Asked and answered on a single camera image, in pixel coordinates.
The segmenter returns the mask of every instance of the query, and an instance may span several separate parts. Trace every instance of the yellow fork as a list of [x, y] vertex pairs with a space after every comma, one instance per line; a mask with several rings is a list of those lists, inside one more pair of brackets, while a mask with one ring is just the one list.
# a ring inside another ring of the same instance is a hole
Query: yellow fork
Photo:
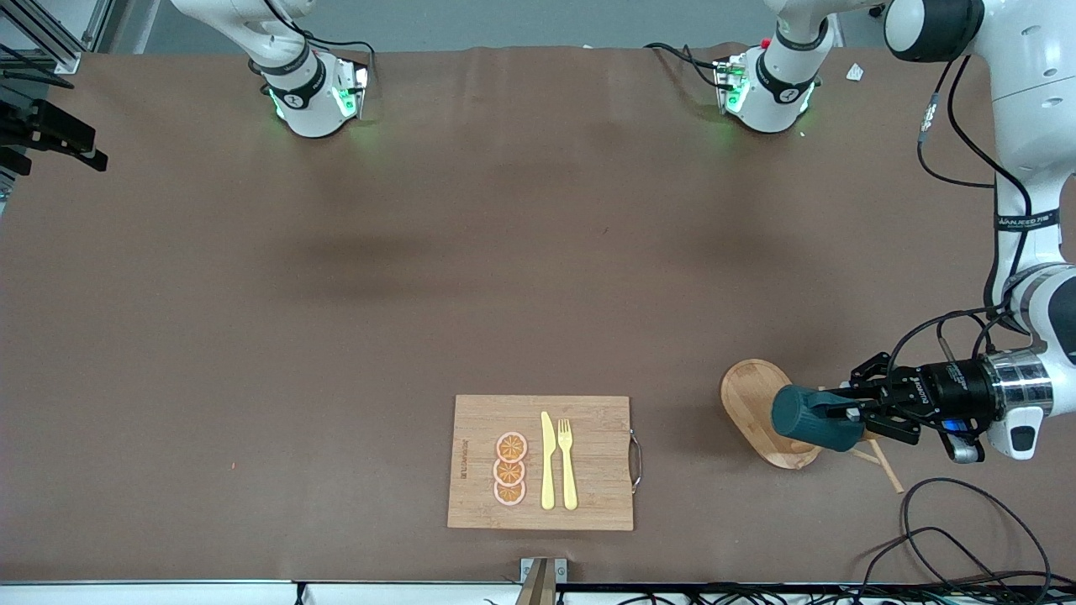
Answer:
[[576, 474], [571, 469], [571, 422], [568, 419], [556, 421], [556, 445], [564, 452], [564, 507], [575, 510], [579, 496], [576, 494]]

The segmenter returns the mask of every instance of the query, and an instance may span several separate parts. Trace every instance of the brown paper tablecloth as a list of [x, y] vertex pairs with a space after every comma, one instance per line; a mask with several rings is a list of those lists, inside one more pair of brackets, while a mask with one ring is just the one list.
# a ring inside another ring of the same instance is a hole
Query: brown paper tablecloth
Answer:
[[[718, 385], [752, 356], [834, 385], [978, 305], [990, 195], [915, 158], [939, 66], [835, 51], [777, 136], [649, 51], [379, 69], [377, 122], [324, 140], [291, 135], [240, 56], [89, 56], [55, 95], [112, 160], [37, 154], [0, 221], [0, 577], [489, 580], [548, 554], [576, 580], [861, 578], [898, 530], [886, 476], [833, 452], [768, 466]], [[976, 64], [958, 110], [992, 149], [987, 90]], [[945, 125], [928, 156], [989, 178]], [[631, 396], [636, 531], [447, 529], [457, 393]], [[886, 451], [906, 486], [996, 493], [1064, 573], [1074, 428], [1047, 421], [1025, 463], [953, 465], [933, 435]], [[912, 516], [1036, 565], [968, 495], [931, 488]], [[875, 578], [928, 579], [904, 551]]]

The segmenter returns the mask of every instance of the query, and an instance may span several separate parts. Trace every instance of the cable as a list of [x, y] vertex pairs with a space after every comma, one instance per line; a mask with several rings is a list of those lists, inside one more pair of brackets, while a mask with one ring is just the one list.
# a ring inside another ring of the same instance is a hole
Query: cable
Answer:
[[975, 338], [975, 344], [972, 347], [973, 360], [979, 356], [979, 344], [982, 343], [983, 335], [986, 336], [987, 339], [987, 354], [989, 355], [990, 353], [993, 353], [995, 351], [994, 343], [990, 341], [990, 328], [997, 325], [997, 322], [1001, 322], [1005, 318], [1009, 316], [1011, 316], [1011, 313], [997, 313], [996, 315], [994, 315], [992, 320], [987, 322], [987, 324], [983, 325], [981, 329], [979, 329], [979, 336]]
[[669, 46], [668, 44], [666, 44], [664, 42], [651, 42], [650, 44], [647, 44], [646, 46], [643, 46], [643, 48], [654, 48], [654, 50], [659, 50], [659, 51], [665, 51], [666, 53], [671, 54], [672, 56], [675, 56], [676, 58], [680, 59], [681, 61], [694, 64], [694, 65], [696, 65], [698, 67], [705, 67], [705, 68], [713, 69], [713, 64], [705, 62], [705, 61], [702, 61], [702, 60], [696, 59], [694, 57], [689, 57], [688, 55], [683, 54], [680, 51], [677, 51], [676, 48], [674, 48], [672, 46]]
[[[967, 145], [967, 147], [971, 149], [975, 153], [975, 155], [979, 156], [979, 158], [982, 159], [982, 161], [986, 161], [991, 168], [993, 168], [995, 172], [1004, 177], [1006, 181], [1013, 183], [1013, 186], [1015, 186], [1020, 192], [1020, 195], [1023, 196], [1024, 216], [1031, 216], [1033, 214], [1032, 211], [1033, 209], [1031, 203], [1031, 194], [1028, 193], [1028, 187], [1025, 187], [1023, 183], [1020, 182], [1019, 179], [1014, 177], [1011, 172], [1006, 170], [1004, 166], [994, 161], [992, 157], [990, 157], [989, 155], [987, 155], [986, 152], [979, 149], [979, 145], [975, 144], [975, 141], [973, 141], [971, 137], [968, 137], [967, 133], [964, 132], [964, 129], [960, 127], [960, 124], [957, 122], [957, 114], [953, 113], [952, 111], [952, 99], [953, 97], [957, 96], [957, 86], [960, 85], [960, 80], [964, 75], [964, 69], [967, 68], [967, 64], [971, 60], [972, 57], [969, 55], [964, 57], [964, 60], [961, 61], [960, 64], [960, 69], [957, 70], [957, 75], [953, 76], [952, 79], [952, 84], [949, 86], [949, 99], [946, 102], [946, 111], [949, 114], [949, 124], [952, 126], [952, 129], [957, 132], [957, 136], [960, 137], [960, 140], [964, 141], [964, 144]], [[1023, 249], [1027, 242], [1028, 242], [1028, 231], [1020, 231], [1020, 239], [1017, 242], [1016, 247], [1016, 255], [1014, 255], [1013, 265], [1009, 267], [1008, 277], [1010, 278], [1014, 275], [1016, 275], [1017, 266], [1020, 264], [1020, 257], [1023, 255]]]
[[[681, 51], [677, 51], [676, 48], [674, 48], [672, 46], [669, 46], [668, 44], [665, 44], [664, 42], [651, 42], [650, 44], [647, 44], [646, 46], [643, 46], [643, 48], [653, 48], [653, 50], [656, 50], [656, 51], [665, 51], [667, 53], [671, 53], [672, 56], [675, 56], [676, 58], [680, 59], [681, 61], [691, 64], [691, 66], [693, 68], [695, 68], [695, 73], [697, 73], [698, 76], [703, 79], [703, 82], [706, 82], [710, 86], [713, 86], [714, 88], [718, 88], [720, 90], [732, 90], [733, 89], [733, 87], [731, 85], [728, 85], [728, 84], [721, 84], [719, 82], [716, 82], [716, 81], [710, 80], [709, 78], [707, 78], [706, 73], [703, 72], [702, 68], [705, 67], [707, 69], [713, 69], [713, 67], [714, 67], [713, 62], [712, 61], [707, 62], [707, 61], [703, 61], [703, 60], [696, 59], [695, 56], [691, 53], [691, 48], [688, 47], [686, 44], [683, 45], [683, 50], [681, 50]], [[717, 61], [717, 60], [722, 60], [722, 59], [727, 59], [727, 58], [728, 57], [722, 57], [721, 59], [714, 59], [714, 60]]]
[[[908, 541], [908, 545], [911, 546], [911, 549], [915, 551], [916, 558], [919, 559], [919, 561], [923, 564], [923, 566], [926, 567], [932, 574], [934, 574], [935, 577], [937, 577], [942, 582], [944, 582], [947, 587], [949, 587], [953, 591], [960, 590], [960, 588], [954, 582], [947, 579], [936, 568], [934, 568], [933, 565], [931, 565], [931, 563], [923, 555], [922, 551], [919, 549], [919, 545], [916, 544], [914, 534], [909, 531], [909, 527], [911, 526], [911, 522], [909, 520], [911, 500], [912, 497], [915, 497], [916, 492], [918, 492], [924, 486], [928, 486], [930, 483], [952, 483], [965, 488], [967, 490], [971, 490], [990, 501], [990, 503], [993, 504], [994, 506], [1004, 510], [1006, 515], [1008, 515], [1014, 521], [1016, 521], [1018, 525], [1020, 525], [1020, 529], [1023, 530], [1023, 533], [1027, 534], [1028, 537], [1031, 538], [1032, 544], [1035, 545], [1035, 549], [1038, 551], [1038, 555], [1043, 560], [1043, 574], [1044, 574], [1043, 589], [1039, 592], [1038, 597], [1035, 599], [1035, 601], [1032, 603], [1032, 605], [1039, 605], [1043, 602], [1043, 600], [1046, 599], [1047, 594], [1050, 591], [1050, 585], [1052, 583], [1050, 558], [1046, 554], [1046, 549], [1043, 548], [1043, 544], [1038, 540], [1038, 537], [1035, 536], [1035, 533], [1031, 531], [1031, 527], [1029, 527], [1028, 524], [1023, 521], [1023, 519], [1021, 519], [1019, 515], [1014, 512], [1011, 508], [1006, 506], [1005, 503], [997, 500], [997, 497], [991, 494], [990, 492], [983, 490], [982, 488], [973, 486], [966, 481], [961, 481], [960, 479], [950, 479], [948, 477], [935, 477], [933, 479], [924, 479], [912, 486], [911, 489], [908, 490], [908, 493], [904, 494], [904, 497], [901, 500], [901, 523], [904, 530], [904, 535]], [[957, 540], [947, 533], [946, 536], [949, 537], [949, 539], [952, 540], [958, 547], [960, 547], [960, 549], [969, 559], [972, 559], [978, 567], [986, 571], [990, 576], [996, 576], [996, 574], [994, 574], [993, 572], [989, 572], [989, 569], [987, 569], [987, 567], [982, 565], [982, 563], [978, 559], [976, 559], [975, 555], [972, 554], [969, 550], [967, 550], [962, 544], [960, 544], [959, 540]]]
[[[1038, 553], [1039, 553], [1039, 555], [1043, 559], [1043, 571], [1042, 572], [1014, 571], [1014, 572], [995, 573], [995, 572], [991, 571], [981, 560], [979, 560], [978, 557], [975, 555], [975, 553], [973, 553], [966, 546], [964, 546], [959, 539], [957, 539], [949, 532], [947, 532], [947, 531], [945, 531], [945, 530], [943, 530], [940, 527], [933, 526], [933, 525], [923, 526], [923, 527], [916, 527], [915, 530], [912, 530], [911, 529], [911, 522], [910, 522], [910, 505], [911, 505], [911, 501], [915, 497], [915, 494], [920, 489], [922, 489], [924, 486], [928, 486], [930, 483], [953, 483], [953, 484], [963, 487], [965, 489], [972, 490], [975, 493], [981, 495], [982, 497], [987, 498], [991, 504], [995, 505], [996, 507], [999, 507], [1003, 511], [1005, 511], [1006, 515], [1008, 515], [1014, 521], [1017, 522], [1018, 525], [1020, 525], [1020, 529], [1023, 530], [1023, 532], [1031, 538], [1032, 543], [1035, 545], [1035, 548], [1038, 550]], [[912, 551], [915, 552], [915, 554], [916, 554], [917, 559], [920, 561], [920, 563], [922, 563], [923, 566], [925, 566], [932, 574], [934, 574], [935, 577], [937, 577], [940, 580], [940, 583], [938, 583], [938, 585], [920, 585], [918, 587], [909, 587], [909, 590], [905, 593], [906, 595], [912, 595], [912, 594], [915, 594], [915, 595], [919, 596], [920, 599], [924, 599], [925, 601], [930, 601], [930, 602], [934, 602], [934, 603], [939, 603], [939, 602], [940, 603], [949, 603], [942, 595], [934, 594], [933, 592], [931, 592], [931, 591], [936, 591], [936, 590], [939, 590], [939, 589], [944, 589], [944, 590], [946, 590], [949, 593], [960, 593], [963, 596], [967, 596], [969, 599], [974, 599], [974, 600], [982, 602], [982, 603], [989, 603], [991, 605], [996, 605], [997, 603], [1010, 603], [1010, 604], [1014, 604], [1014, 605], [1016, 605], [1016, 604], [1019, 604], [1019, 605], [1029, 605], [1029, 604], [1030, 605], [1043, 605], [1044, 603], [1051, 603], [1051, 602], [1056, 602], [1056, 601], [1065, 601], [1065, 600], [1071, 601], [1072, 600], [1071, 596], [1068, 596], [1066, 599], [1059, 599], [1059, 597], [1046, 599], [1046, 595], [1048, 594], [1048, 592], [1050, 590], [1050, 586], [1052, 585], [1052, 580], [1053, 580], [1054, 577], [1057, 577], [1058, 579], [1061, 579], [1062, 581], [1064, 581], [1066, 583], [1070, 583], [1070, 585], [1072, 583], [1072, 580], [1070, 580], [1068, 578], [1061, 577], [1061, 576], [1056, 576], [1052, 573], [1052, 571], [1050, 568], [1049, 557], [1046, 554], [1046, 550], [1043, 548], [1042, 543], [1038, 540], [1038, 538], [1035, 536], [1035, 534], [1031, 531], [1031, 529], [1028, 526], [1028, 524], [1022, 519], [1020, 519], [1020, 517], [1016, 512], [1014, 512], [1004, 503], [1002, 503], [1000, 500], [997, 500], [997, 497], [995, 497], [994, 495], [990, 494], [989, 492], [987, 492], [986, 490], [983, 490], [981, 488], [978, 488], [976, 486], [973, 486], [971, 483], [966, 483], [966, 482], [958, 480], [958, 479], [950, 479], [950, 478], [946, 478], [946, 477], [936, 477], [936, 478], [933, 478], [933, 479], [925, 479], [923, 481], [920, 481], [920, 482], [916, 483], [915, 486], [912, 486], [911, 489], [908, 490], [908, 492], [904, 495], [904, 497], [901, 501], [901, 527], [902, 527], [902, 535], [900, 537], [897, 537], [896, 539], [891, 540], [888, 545], [886, 545], [886, 547], [882, 548], [877, 554], [875, 554], [875, 557], [872, 558], [870, 562], [867, 564], [867, 569], [866, 569], [866, 573], [863, 576], [863, 581], [860, 583], [858, 590], [852, 595], [853, 603], [859, 603], [860, 599], [863, 595], [865, 595], [866, 592], [867, 592], [867, 590], [870, 588], [868, 586], [869, 580], [870, 580], [870, 575], [873, 574], [874, 568], [878, 564], [878, 562], [881, 561], [881, 559], [883, 557], [886, 557], [886, 554], [888, 554], [893, 549], [895, 549], [897, 546], [900, 546], [900, 545], [902, 545], [902, 544], [904, 544], [906, 541], [909, 544], [909, 546], [911, 546]], [[919, 549], [919, 545], [916, 543], [916, 536], [919, 535], [919, 534], [926, 533], [926, 532], [934, 532], [934, 533], [938, 533], [938, 534], [943, 535], [951, 544], [953, 544], [954, 546], [957, 546], [957, 548], [959, 548], [961, 550], [961, 552], [969, 561], [972, 561], [976, 565], [976, 567], [978, 567], [982, 572], [982, 575], [976, 576], [975, 578], [972, 578], [972, 579], [965, 579], [965, 580], [959, 580], [959, 581], [950, 580], [950, 579], [946, 578], [945, 576], [943, 576], [930, 563], [930, 561], [926, 560], [926, 558], [923, 555], [922, 551]], [[1042, 588], [1040, 592], [1038, 593], [1038, 596], [1034, 601], [1030, 601], [1027, 597], [1023, 597], [1019, 593], [1015, 592], [1010, 587], [1006, 586], [1004, 583], [1004, 581], [1002, 581], [1002, 580], [1005, 580], [1005, 579], [1008, 579], [1008, 578], [1013, 578], [1013, 577], [1024, 577], [1024, 576], [1028, 576], [1028, 577], [1036, 576], [1036, 577], [1043, 577], [1044, 578], [1043, 588]], [[999, 590], [996, 588], [993, 588], [991, 586], [988, 586], [985, 582], [996, 582], [999, 586], [1001, 586], [1001, 590]], [[821, 603], [821, 602], [816, 601], [811, 605], [819, 605], [819, 603]]]
[[731, 84], [720, 84], [717, 81], [710, 80], [709, 78], [707, 78], [706, 74], [703, 73], [703, 68], [698, 67], [698, 62], [699, 61], [696, 60], [695, 57], [694, 57], [694, 55], [691, 54], [691, 48], [689, 48], [686, 44], [683, 45], [683, 54], [688, 55], [688, 58], [691, 60], [691, 66], [693, 68], [695, 68], [695, 73], [697, 73], [698, 76], [703, 79], [703, 82], [706, 82], [707, 84], [709, 84], [710, 86], [713, 86], [714, 88], [717, 88], [719, 90], [732, 90], [733, 89], [733, 86]]
[[370, 67], [371, 68], [373, 67], [372, 65], [373, 55], [376, 55], [377, 52], [373, 50], [373, 46], [369, 44], [369, 42], [365, 42], [363, 40], [353, 40], [350, 42], [336, 42], [332, 40], [325, 40], [324, 38], [317, 38], [309, 29], [302, 29], [301, 27], [296, 25], [295, 22], [292, 20], [291, 18], [284, 18], [284, 15], [279, 10], [277, 10], [277, 6], [272, 3], [272, 0], [263, 0], [263, 2], [265, 2], [265, 5], [269, 8], [273, 16], [277, 17], [277, 20], [284, 24], [284, 27], [301, 36], [308, 42], [318, 42], [321, 44], [326, 44], [329, 46], [366, 46], [370, 51], [370, 64], [371, 64]]
[[43, 84], [48, 84], [51, 86], [59, 86], [60, 88], [68, 88], [68, 89], [74, 88], [74, 84], [71, 84], [70, 82], [63, 80], [62, 78], [56, 75], [55, 73], [51, 73], [47, 69], [39, 66], [38, 64], [23, 56], [22, 53], [14, 51], [4, 44], [0, 44], [0, 51], [3, 51], [4, 53], [8, 53], [9, 55], [15, 57], [19, 62], [22, 62], [26, 67], [34, 71], [40, 71], [42, 74], [44, 74], [44, 78], [39, 78], [30, 75], [28, 73], [8, 73], [8, 71], [4, 70], [3, 72], [4, 78], [10, 78], [12, 80], [30, 80], [33, 82], [41, 82]]
[[663, 596], [657, 596], [657, 595], [654, 595], [654, 594], [650, 594], [650, 593], [643, 594], [642, 596], [636, 596], [634, 599], [628, 599], [627, 601], [621, 601], [617, 605], [629, 605], [631, 603], [640, 603], [642, 601], [649, 601], [650, 603], [652, 603], [654, 605], [656, 605], [657, 603], [667, 603], [668, 605], [676, 605], [676, 603], [672, 603], [668, 599], [665, 599]]
[[962, 187], [975, 187], [975, 188], [979, 188], [979, 189], [992, 189], [992, 188], [994, 188], [994, 184], [993, 183], [972, 183], [969, 181], [961, 181], [959, 179], [950, 179], [949, 177], [946, 177], [945, 174], [938, 174], [937, 172], [934, 171], [933, 168], [931, 168], [930, 166], [926, 165], [926, 159], [923, 158], [923, 142], [922, 141], [919, 141], [918, 143], [916, 143], [916, 157], [919, 158], [919, 165], [923, 167], [923, 170], [925, 170], [928, 174], [930, 174], [931, 177], [934, 177], [938, 181], [943, 181], [945, 183], [949, 183], [950, 185], [960, 185]]
[[30, 95], [27, 95], [26, 93], [24, 93], [22, 90], [17, 90], [15, 88], [12, 88], [11, 86], [8, 86], [5, 84], [0, 84], [0, 88], [3, 88], [4, 90], [8, 90], [9, 93], [15, 93], [19, 97], [23, 97], [24, 99], [29, 99], [31, 101], [38, 100], [37, 97], [31, 97]]
[[[994, 306], [991, 306], [991, 307], [979, 307], [977, 309], [965, 309], [963, 311], [950, 311], [950, 312], [948, 312], [948, 313], [946, 313], [944, 315], [938, 315], [938, 316], [936, 316], [936, 318], [934, 318], [932, 320], [926, 320], [925, 322], [923, 322], [923, 323], [917, 325], [916, 327], [911, 328], [911, 330], [907, 332], [896, 342], [896, 346], [893, 347], [893, 351], [889, 354], [889, 362], [886, 364], [886, 386], [889, 390], [889, 392], [890, 393], [893, 392], [893, 369], [896, 367], [896, 356], [901, 354], [901, 350], [904, 349], [904, 346], [907, 344], [907, 342], [909, 340], [911, 340], [917, 334], [919, 334], [920, 332], [929, 328], [930, 326], [932, 326], [934, 324], [937, 324], [937, 323], [940, 323], [940, 322], [946, 322], [946, 321], [953, 320], [953, 319], [957, 319], [957, 318], [973, 316], [973, 315], [977, 315], [979, 313], [988, 313], [990, 311], [996, 311], [997, 309], [1000, 309], [1003, 306], [1005, 306], [1006, 302], [1007, 302], [1007, 299], [1005, 301], [1002, 301], [1001, 305], [994, 305]], [[986, 431], [986, 426], [976, 426], [972, 431], [957, 431], [957, 430], [944, 426], [942, 423], [935, 422], [935, 421], [933, 421], [933, 420], [931, 420], [929, 418], [925, 418], [923, 416], [919, 416], [917, 413], [912, 413], [912, 412], [904, 409], [903, 407], [901, 408], [901, 411], [902, 411], [902, 413], [906, 414], [908, 418], [915, 420], [916, 422], [919, 422], [920, 424], [923, 424], [924, 426], [926, 426], [929, 428], [933, 428], [933, 430], [937, 431], [938, 433], [945, 433], [947, 435], [957, 435], [959, 437], [975, 438], [975, 437], [978, 437], [979, 435], [981, 435]]]
[[954, 61], [955, 59], [945, 65], [945, 69], [942, 70], [942, 75], [938, 78], [937, 84], [934, 85], [934, 93], [931, 95], [931, 102], [928, 103], [926, 112], [923, 114], [923, 125], [919, 133], [919, 141], [916, 143], [916, 157], [919, 159], [919, 166], [922, 166], [923, 170], [925, 170], [928, 174], [934, 177], [939, 181], [952, 185], [961, 185], [964, 187], [992, 189], [994, 188], [993, 183], [972, 183], [969, 181], [961, 181], [959, 179], [951, 179], [944, 174], [938, 174], [937, 172], [934, 171], [933, 168], [926, 165], [926, 159], [923, 157], [923, 145], [926, 143], [926, 133], [930, 131], [931, 121], [934, 116], [934, 110], [937, 109], [938, 95], [942, 92], [942, 85], [945, 84], [945, 79], [949, 75], [949, 69], [952, 68], [952, 64]]
[[[986, 333], [987, 349], [989, 350], [990, 348], [992, 348], [993, 347], [993, 341], [991, 341], [991, 339], [990, 339], [990, 328], [987, 327], [986, 322], [983, 322], [982, 320], [980, 320], [978, 315], [968, 315], [968, 316], [972, 318], [973, 320], [975, 320], [975, 323], [979, 324], [979, 329], [982, 330], [982, 332], [979, 332], [980, 336], [983, 334], [983, 332]], [[942, 328], [943, 328], [943, 326], [945, 326], [945, 322], [947, 322], [947, 321], [948, 320], [942, 320], [940, 322], [938, 322], [937, 325], [934, 326], [934, 333], [937, 336], [938, 346], [942, 347], [942, 351], [945, 352], [946, 358], [949, 360], [949, 361], [952, 361], [952, 358], [953, 358], [952, 357], [952, 349], [949, 348], [949, 342], [945, 339], [945, 336], [943, 336], [943, 334], [942, 334]]]

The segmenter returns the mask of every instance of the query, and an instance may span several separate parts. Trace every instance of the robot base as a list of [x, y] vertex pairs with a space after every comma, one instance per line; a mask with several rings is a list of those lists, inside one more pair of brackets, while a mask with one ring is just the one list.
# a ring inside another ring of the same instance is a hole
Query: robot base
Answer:
[[774, 95], [765, 89], [755, 76], [755, 64], [762, 53], [762, 47], [754, 46], [741, 55], [730, 57], [727, 68], [714, 70], [717, 82], [733, 86], [732, 90], [718, 88], [718, 108], [721, 109], [721, 113], [735, 115], [752, 130], [780, 132], [787, 130], [801, 113], [807, 111], [815, 84], [811, 84], [794, 102], [777, 102]]
[[277, 115], [300, 137], [327, 137], [349, 119], [360, 117], [369, 84], [368, 67], [356, 66], [323, 51], [318, 51], [316, 57], [325, 66], [327, 76], [307, 107], [293, 108], [288, 95], [281, 99], [270, 90]]

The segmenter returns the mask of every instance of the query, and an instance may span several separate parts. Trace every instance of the metal frame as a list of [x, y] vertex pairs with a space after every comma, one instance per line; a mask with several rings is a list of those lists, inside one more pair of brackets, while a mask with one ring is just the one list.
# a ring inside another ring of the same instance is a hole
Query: metal frame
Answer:
[[85, 45], [34, 0], [0, 0], [0, 13], [56, 61], [56, 73], [74, 73], [79, 69]]
[[115, 0], [97, 0], [97, 5], [94, 6], [94, 13], [89, 16], [89, 23], [86, 24], [86, 31], [82, 32], [82, 42], [86, 45], [87, 50], [98, 50], [101, 33], [104, 31], [105, 22], [112, 14], [112, 9], [115, 6]]

